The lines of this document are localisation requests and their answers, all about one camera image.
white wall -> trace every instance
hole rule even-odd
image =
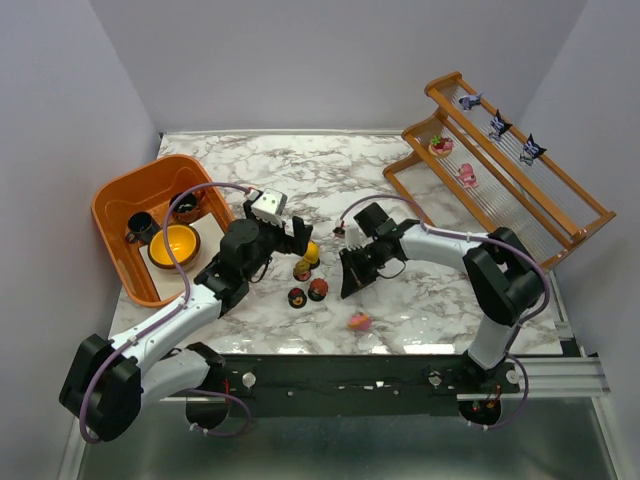
[[[0,44],[0,477],[53,479],[58,393],[119,286],[91,198],[158,136],[87,0],[4,2]]]
[[[405,128],[460,70],[519,118],[584,0],[91,0],[161,131]]]
[[[579,338],[600,354],[640,467],[638,19],[637,0],[590,0],[522,125],[618,213],[561,264],[558,276]]]

toy figure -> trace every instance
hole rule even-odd
[[[293,278],[299,282],[306,282],[311,278],[311,266],[305,259],[300,260],[293,267]]]
[[[345,233],[346,232],[344,230],[344,220],[337,220],[336,228],[333,229],[333,236],[336,238],[344,238]]]
[[[314,270],[320,266],[320,251],[318,249],[318,245],[313,242],[309,242],[307,245],[307,253],[302,257],[303,260],[309,262],[311,270]]]
[[[533,135],[529,135],[527,139],[527,143],[522,146],[522,153],[520,154],[520,161],[526,163],[527,165],[533,165],[533,160],[538,158],[544,152],[546,152],[546,148],[542,148],[536,142],[533,141]]]
[[[363,331],[363,330],[369,330],[369,327],[371,327],[372,323],[373,323],[373,320],[369,315],[366,315],[362,312],[358,312],[355,315],[351,316],[351,320],[349,320],[349,323],[347,324],[347,326],[351,330]]]
[[[496,114],[491,119],[491,132],[489,132],[489,138],[499,142],[502,139],[502,135],[507,133],[512,127],[510,123],[505,122],[500,116],[500,110],[496,110]]]
[[[458,169],[458,180],[462,182],[464,188],[474,188],[478,186],[478,181],[470,163],[463,163],[460,166]]]
[[[316,278],[311,282],[311,285],[309,285],[309,291],[307,292],[307,294],[309,295],[309,298],[314,302],[321,302],[322,300],[324,300],[324,297],[327,296],[328,292],[329,284],[321,278]]]
[[[292,288],[287,295],[289,306],[298,309],[307,304],[307,296],[304,294],[301,288]]]
[[[453,151],[453,140],[449,137],[441,137],[440,135],[434,135],[427,147],[429,153],[435,158],[448,157]]]
[[[463,110],[471,110],[476,105],[482,103],[482,93],[483,92],[476,95],[464,95],[458,99],[458,102],[462,105]]]

orange bin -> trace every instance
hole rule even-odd
[[[93,199],[91,211],[113,265],[131,299],[145,307],[161,307],[173,298],[160,300],[149,271],[142,260],[139,244],[125,240],[129,217],[149,212],[162,225],[174,195],[211,178],[195,158],[168,155],[112,180]],[[229,205],[217,188],[207,188],[198,202],[201,215],[213,213],[223,231],[234,220]]]

marble surface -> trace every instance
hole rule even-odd
[[[398,278],[378,279],[348,299],[339,298],[342,272],[338,251],[343,241],[331,234],[335,220],[363,196],[395,193],[382,170],[409,152],[408,145],[396,136],[166,135],[159,156],[192,155],[213,180],[261,189],[271,187],[286,193],[289,200],[285,215],[299,215],[314,225],[312,239],[320,246],[322,262],[315,276],[324,277],[329,283],[325,301],[309,301],[300,310],[290,308],[286,299],[289,289],[306,289],[307,284],[296,282],[291,276],[297,258],[276,255],[264,280],[252,285],[251,292],[235,309],[181,345],[202,341],[221,353],[463,352],[476,334],[482,312],[466,276],[460,272],[431,263],[410,262]],[[425,165],[402,172],[400,178],[438,226],[481,231]],[[242,218],[242,194],[223,194],[235,215]],[[380,204],[398,222],[415,218],[402,202],[382,200]],[[390,264],[384,274],[391,276],[400,267],[399,262]],[[349,317],[359,310],[374,318],[367,332],[346,327]],[[123,290],[111,334],[140,323],[150,314],[150,309],[134,304]],[[561,353],[554,323],[558,319],[552,303],[526,324],[512,351]]]

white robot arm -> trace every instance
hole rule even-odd
[[[305,254],[312,227],[292,217],[293,236],[285,233],[280,216],[287,198],[284,194],[253,190],[247,198],[247,218],[229,225],[219,253],[195,277],[188,298],[178,297],[140,325],[109,340],[92,335],[80,344],[59,400],[79,416],[90,381],[99,369],[106,368],[89,392],[86,415],[86,424],[101,440],[122,434],[142,406],[201,385],[215,352],[199,345],[170,358],[167,354],[188,335],[235,307],[249,291],[249,280],[268,264],[273,252]],[[175,315],[159,322],[174,310]],[[117,358],[105,365],[121,348]]]
[[[373,242],[355,249],[351,245],[340,252],[342,298],[375,281],[378,269],[391,258],[433,262],[465,272],[485,314],[465,355],[479,376],[490,375],[500,366],[522,314],[543,294],[543,280],[531,265],[509,250],[472,238],[489,237],[528,255],[516,235],[506,228],[490,235],[469,235],[468,239],[454,238],[459,237],[458,232],[442,229],[437,229],[436,235],[425,231],[416,220],[396,225],[377,203],[354,218]]]

